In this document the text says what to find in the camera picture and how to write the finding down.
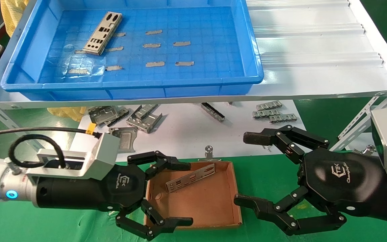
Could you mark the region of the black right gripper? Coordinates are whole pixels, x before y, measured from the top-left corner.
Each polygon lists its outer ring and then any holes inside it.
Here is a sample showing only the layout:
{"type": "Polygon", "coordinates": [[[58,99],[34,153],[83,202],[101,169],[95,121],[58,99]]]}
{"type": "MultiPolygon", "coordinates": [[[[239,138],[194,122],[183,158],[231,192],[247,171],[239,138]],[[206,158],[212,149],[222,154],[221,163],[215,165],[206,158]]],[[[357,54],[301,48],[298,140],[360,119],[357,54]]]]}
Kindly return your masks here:
{"type": "Polygon", "coordinates": [[[277,203],[242,194],[234,196],[234,204],[252,209],[257,219],[271,222],[292,236],[338,230],[347,221],[340,212],[351,216],[373,214],[373,197],[385,175],[378,157],[331,152],[326,150],[328,140],[291,125],[245,132],[243,142],[275,146],[294,164],[300,164],[300,187],[277,203]],[[298,145],[313,151],[306,154],[298,145]],[[304,199],[326,215],[301,219],[290,216],[288,211],[304,199]]]}

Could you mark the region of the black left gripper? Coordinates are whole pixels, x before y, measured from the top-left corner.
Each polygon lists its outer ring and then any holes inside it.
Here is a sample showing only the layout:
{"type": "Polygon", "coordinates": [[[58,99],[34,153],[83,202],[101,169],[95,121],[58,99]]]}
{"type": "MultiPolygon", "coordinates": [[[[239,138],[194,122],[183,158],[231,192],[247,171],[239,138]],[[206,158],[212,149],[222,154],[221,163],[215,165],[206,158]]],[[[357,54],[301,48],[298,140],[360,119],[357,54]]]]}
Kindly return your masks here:
{"type": "Polygon", "coordinates": [[[114,165],[102,179],[68,179],[41,177],[37,184],[36,204],[39,208],[120,210],[116,225],[148,241],[161,233],[173,233],[178,226],[191,226],[191,217],[164,218],[144,198],[146,180],[151,180],[164,169],[189,171],[191,164],[167,156],[160,151],[131,155],[127,166],[114,165]],[[144,172],[138,166],[153,163],[144,172]],[[152,225],[142,225],[127,217],[141,208],[152,225]]]}

